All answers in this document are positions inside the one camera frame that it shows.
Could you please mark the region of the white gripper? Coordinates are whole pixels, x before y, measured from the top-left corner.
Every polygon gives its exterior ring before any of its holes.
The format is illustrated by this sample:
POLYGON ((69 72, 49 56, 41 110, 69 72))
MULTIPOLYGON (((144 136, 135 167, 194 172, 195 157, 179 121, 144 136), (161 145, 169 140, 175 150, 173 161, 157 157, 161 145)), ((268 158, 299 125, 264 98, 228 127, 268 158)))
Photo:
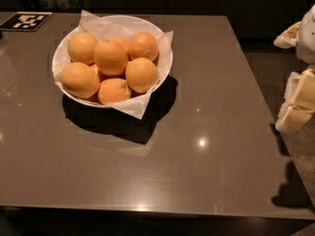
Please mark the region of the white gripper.
MULTIPOLYGON (((274 46, 288 49, 296 46, 297 58, 315 63, 315 5, 297 22, 274 40, 274 46)), ((284 103, 278 114, 276 129, 283 134, 299 131, 315 114, 315 69, 301 74, 292 72, 284 91, 284 103)))

